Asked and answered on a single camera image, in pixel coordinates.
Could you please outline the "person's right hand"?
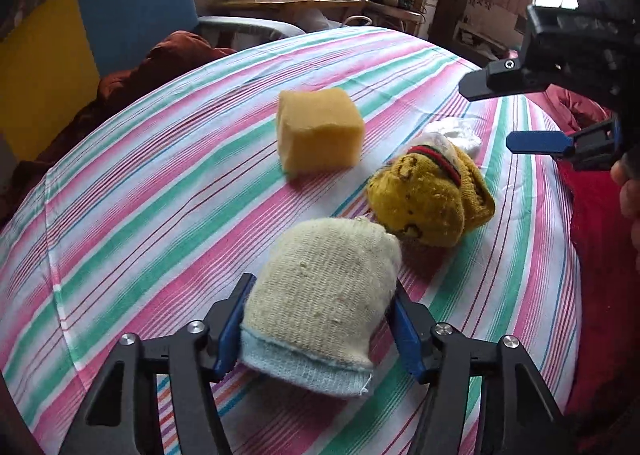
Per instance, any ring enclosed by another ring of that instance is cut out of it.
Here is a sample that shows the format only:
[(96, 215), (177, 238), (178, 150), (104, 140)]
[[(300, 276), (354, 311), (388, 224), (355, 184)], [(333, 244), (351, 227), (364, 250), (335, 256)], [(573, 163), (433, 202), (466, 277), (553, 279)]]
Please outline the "person's right hand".
[(621, 160), (611, 169), (612, 179), (620, 186), (620, 211), (631, 220), (631, 243), (634, 249), (640, 250), (640, 183), (631, 179)]

